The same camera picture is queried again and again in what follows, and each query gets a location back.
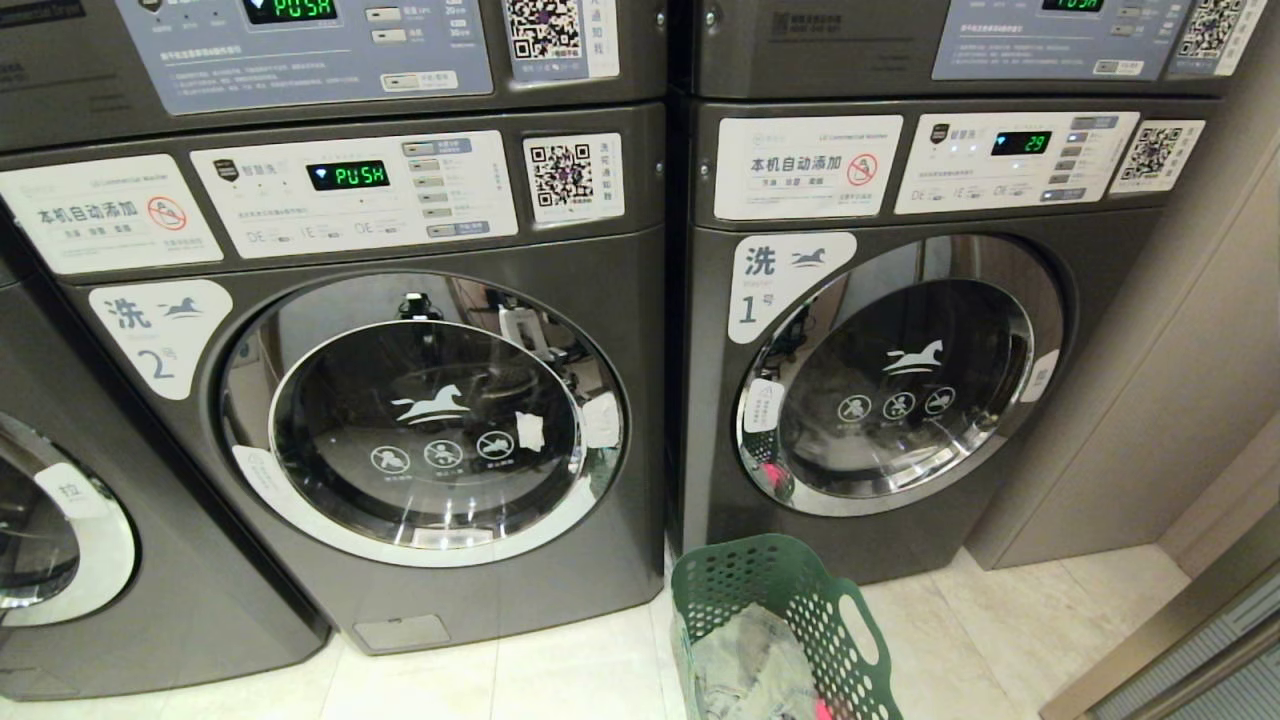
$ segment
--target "horse logo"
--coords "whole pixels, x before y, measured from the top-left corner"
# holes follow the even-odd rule
[[[462,391],[458,389],[458,386],[444,386],[431,400],[412,400],[402,397],[399,400],[393,400],[392,405],[410,405],[411,407],[403,415],[396,418],[396,420],[408,420],[408,424],[416,425],[419,423],[426,423],[428,420],[461,418],[461,413],[471,410],[470,407],[463,407],[462,405],[454,402],[456,397],[462,397]]]
[[[901,375],[905,373],[932,373],[936,368],[942,366],[942,361],[938,360],[938,354],[942,352],[942,341],[936,340],[929,345],[924,346],[924,350],[919,352],[904,352],[901,350],[891,350],[884,355],[890,357],[897,357],[896,363],[884,366],[884,372],[891,375]]]

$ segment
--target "washer door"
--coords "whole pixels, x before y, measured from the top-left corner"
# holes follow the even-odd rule
[[[0,626],[61,623],[110,603],[137,546],[101,482],[0,414]]]
[[[1016,432],[1061,343],[1057,288],[1019,245],[947,236],[886,252],[804,302],[756,356],[741,461],[814,515],[919,501]]]
[[[246,478],[352,555],[476,565],[563,534],[621,460],[599,351],[506,290],[428,273],[296,293],[238,343],[224,427]]]

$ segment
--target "control panel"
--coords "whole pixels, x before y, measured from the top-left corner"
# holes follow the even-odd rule
[[[479,0],[116,0],[174,115],[493,91]]]
[[[933,79],[1158,79],[1194,0],[951,0]]]
[[[1139,113],[922,115],[896,213],[1102,199]]]
[[[498,131],[221,147],[191,161],[243,258],[518,232]]]

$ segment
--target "white floor tile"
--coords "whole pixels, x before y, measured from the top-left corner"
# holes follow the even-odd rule
[[[248,678],[170,691],[160,720],[315,720],[324,707],[342,638],[306,662]]]
[[[498,644],[495,720],[662,720],[649,607]]]
[[[1124,635],[1190,584],[1165,551],[1155,544],[1062,560],[1084,592],[1106,610]]]
[[[381,657],[369,657],[348,644],[321,717],[489,720],[497,662],[497,642]]]
[[[863,588],[892,661],[908,720],[1020,720],[991,667],[928,575]]]

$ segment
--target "qr code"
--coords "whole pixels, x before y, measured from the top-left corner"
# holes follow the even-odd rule
[[[1217,59],[1226,50],[1226,41],[1244,10],[1244,0],[1201,0],[1187,23],[1179,58]]]
[[[577,205],[595,197],[590,145],[534,146],[529,149],[529,159],[539,208]]]
[[[1180,137],[1183,128],[1143,128],[1133,150],[1129,151],[1129,160],[1120,173],[1120,179],[1160,177],[1172,158]]]
[[[507,22],[517,60],[582,56],[582,22],[576,0],[507,0]]]

